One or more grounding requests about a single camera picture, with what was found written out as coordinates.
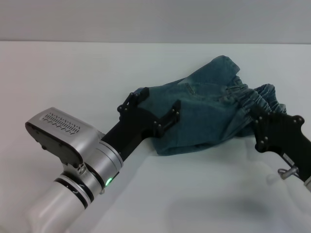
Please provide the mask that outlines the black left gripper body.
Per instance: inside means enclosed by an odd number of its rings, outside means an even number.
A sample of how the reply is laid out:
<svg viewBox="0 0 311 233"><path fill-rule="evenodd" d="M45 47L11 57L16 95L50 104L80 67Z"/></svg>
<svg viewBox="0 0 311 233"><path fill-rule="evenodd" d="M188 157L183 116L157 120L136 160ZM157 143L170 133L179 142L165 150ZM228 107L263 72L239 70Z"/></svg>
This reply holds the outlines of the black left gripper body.
<svg viewBox="0 0 311 233"><path fill-rule="evenodd" d="M159 118L145 109L128 109L120 113L119 122L102 141L116 150L125 161L144 139L158 136L156 123L159 122Z"/></svg>

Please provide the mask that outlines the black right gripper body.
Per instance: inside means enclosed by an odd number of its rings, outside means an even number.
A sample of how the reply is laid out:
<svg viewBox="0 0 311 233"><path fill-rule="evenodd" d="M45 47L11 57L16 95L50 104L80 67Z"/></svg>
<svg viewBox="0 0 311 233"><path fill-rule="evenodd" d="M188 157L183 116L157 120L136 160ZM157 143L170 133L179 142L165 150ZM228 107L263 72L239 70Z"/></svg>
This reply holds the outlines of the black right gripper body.
<svg viewBox="0 0 311 233"><path fill-rule="evenodd" d="M255 119L253 129L255 149L278 154L306 182L311 177L311 142L301 131L304 123L298 115L267 113Z"/></svg>

